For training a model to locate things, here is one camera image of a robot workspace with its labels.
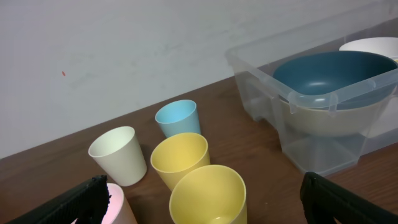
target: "clear plastic container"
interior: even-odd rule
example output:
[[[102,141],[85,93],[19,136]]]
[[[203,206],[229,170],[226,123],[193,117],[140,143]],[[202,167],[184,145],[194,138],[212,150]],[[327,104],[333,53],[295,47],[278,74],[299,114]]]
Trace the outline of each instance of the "clear plastic container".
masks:
[[[381,88],[394,90],[398,69],[324,95],[294,91],[272,77],[275,69],[303,55],[336,51],[352,40],[398,36],[397,17],[396,1],[375,1],[227,51],[244,109],[278,130],[283,153],[302,172],[328,175],[355,165],[363,153],[398,141],[398,122],[388,128],[383,124],[398,121],[396,91],[368,106],[339,109],[352,98]]]

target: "brown table surface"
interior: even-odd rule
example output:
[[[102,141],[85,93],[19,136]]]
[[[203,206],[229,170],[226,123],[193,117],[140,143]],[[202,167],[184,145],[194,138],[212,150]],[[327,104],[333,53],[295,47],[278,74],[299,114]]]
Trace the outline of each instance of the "brown table surface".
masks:
[[[196,101],[211,162],[239,172],[248,190],[249,223],[306,223],[299,198],[303,178],[283,155],[277,131],[253,121],[243,109],[234,78],[191,91],[92,128],[0,160],[0,223],[9,221],[104,171],[90,144],[118,126],[136,129],[148,171],[124,187],[138,223],[172,223],[170,190],[150,166],[152,150],[165,139],[156,112],[174,100]],[[328,177],[391,212],[398,213],[398,145],[363,156],[358,165]]]

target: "plastic bin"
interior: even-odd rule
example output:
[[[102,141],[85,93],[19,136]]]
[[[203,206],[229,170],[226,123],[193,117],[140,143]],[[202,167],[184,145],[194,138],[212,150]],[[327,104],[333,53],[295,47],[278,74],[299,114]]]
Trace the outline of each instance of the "plastic bin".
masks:
[[[277,81],[274,70],[293,58],[338,50],[352,40],[398,35],[388,34],[398,27],[396,6],[396,1],[376,1],[227,51],[244,109],[276,128],[283,153],[302,172],[328,175],[355,165],[364,152],[398,141],[398,123],[383,125],[398,121],[396,91],[371,106],[338,110],[354,97],[394,88],[398,69],[317,96],[300,94]]]

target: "pink cup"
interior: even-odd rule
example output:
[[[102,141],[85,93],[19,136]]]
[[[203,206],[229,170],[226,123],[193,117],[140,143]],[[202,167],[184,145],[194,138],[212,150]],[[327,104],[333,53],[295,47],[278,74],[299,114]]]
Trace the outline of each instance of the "pink cup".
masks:
[[[107,184],[110,198],[102,224],[137,224],[123,189],[117,184]]]

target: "dark blue bowl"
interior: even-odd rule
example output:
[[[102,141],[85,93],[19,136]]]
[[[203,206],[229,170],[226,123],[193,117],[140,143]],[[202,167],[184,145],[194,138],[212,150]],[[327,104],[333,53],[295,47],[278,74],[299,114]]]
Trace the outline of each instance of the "dark blue bowl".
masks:
[[[398,68],[383,55],[338,51],[304,56],[281,65],[274,78],[304,95],[322,95]],[[386,86],[338,105],[338,110],[360,108],[377,103],[394,90]]]

